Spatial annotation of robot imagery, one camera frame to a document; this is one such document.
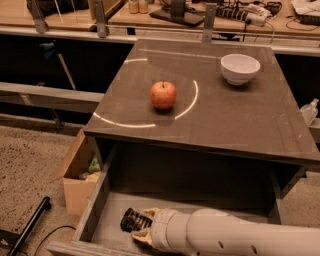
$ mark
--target black cable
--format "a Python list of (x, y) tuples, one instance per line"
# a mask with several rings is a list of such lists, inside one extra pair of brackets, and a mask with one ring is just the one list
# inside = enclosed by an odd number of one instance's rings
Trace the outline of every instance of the black cable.
[(38, 245), (38, 247), (37, 247), (37, 249), (36, 249), (36, 251), (35, 251), (35, 253), (34, 253), (34, 256), (37, 255), (38, 250), (40, 249), (40, 247), (41, 247), (41, 245), (44, 243), (44, 241), (47, 240), (48, 237), (50, 237), (54, 232), (56, 232), (57, 230), (59, 230), (59, 229), (61, 229), (61, 228), (71, 228), (71, 229), (73, 229), (73, 230), (76, 230), (75, 227), (73, 227), (73, 226), (68, 226), (68, 225), (66, 225), (66, 226), (61, 226), (61, 227), (57, 227), (56, 229), (52, 230), (48, 235), (45, 236), (45, 238), (42, 239), (42, 241), (40, 242), (40, 244)]

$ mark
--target cardboard box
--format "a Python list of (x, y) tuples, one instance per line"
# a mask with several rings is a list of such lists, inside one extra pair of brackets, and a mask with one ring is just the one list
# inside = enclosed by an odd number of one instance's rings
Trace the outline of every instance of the cardboard box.
[(88, 171), (94, 153), (81, 129), (71, 144), (52, 180), (62, 178), (68, 214), (82, 215), (96, 182), (79, 180)]

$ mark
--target apple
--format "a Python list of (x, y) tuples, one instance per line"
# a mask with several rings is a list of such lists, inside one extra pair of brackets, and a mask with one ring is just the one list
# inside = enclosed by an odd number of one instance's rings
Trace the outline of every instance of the apple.
[(168, 81), (154, 83), (150, 89), (152, 105), (157, 109), (171, 108), (177, 97), (176, 87)]

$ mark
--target floor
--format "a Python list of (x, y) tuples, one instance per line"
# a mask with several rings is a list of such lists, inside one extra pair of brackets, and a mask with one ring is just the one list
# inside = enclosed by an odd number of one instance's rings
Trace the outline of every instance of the floor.
[[(51, 180), (82, 125), (65, 123), (57, 130), (50, 120), (0, 114), (0, 229), (21, 233), (42, 201), (51, 198), (52, 208), (40, 217), (18, 255), (47, 256), (50, 240), (70, 241), (79, 217), (68, 215), (62, 180)], [(290, 225), (320, 228), (320, 171), (313, 169), (284, 200)], [(0, 256), (8, 250), (0, 241)]]

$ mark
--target gray tabletop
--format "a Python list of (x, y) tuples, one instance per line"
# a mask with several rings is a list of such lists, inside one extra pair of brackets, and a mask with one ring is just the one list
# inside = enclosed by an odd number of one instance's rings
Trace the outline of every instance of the gray tabletop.
[[(220, 60), (230, 53), (261, 63), (257, 77), (245, 86), (229, 85), (222, 77)], [(150, 102), (150, 87), (161, 80), (177, 89), (168, 111)], [(290, 87), (266, 47), (138, 40), (85, 133), (299, 165), (320, 163)]]

